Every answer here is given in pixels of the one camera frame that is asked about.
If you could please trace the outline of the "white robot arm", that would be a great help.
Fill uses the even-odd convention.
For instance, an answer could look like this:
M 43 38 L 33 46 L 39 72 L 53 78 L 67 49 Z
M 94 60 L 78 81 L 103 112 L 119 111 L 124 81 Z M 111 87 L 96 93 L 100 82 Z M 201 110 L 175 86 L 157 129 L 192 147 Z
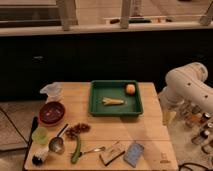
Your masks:
M 207 78 L 208 70 L 199 62 L 174 68 L 166 74 L 166 86 L 158 94 L 165 126 L 169 124 L 170 112 L 185 101 L 213 114 L 213 88 L 205 84 Z

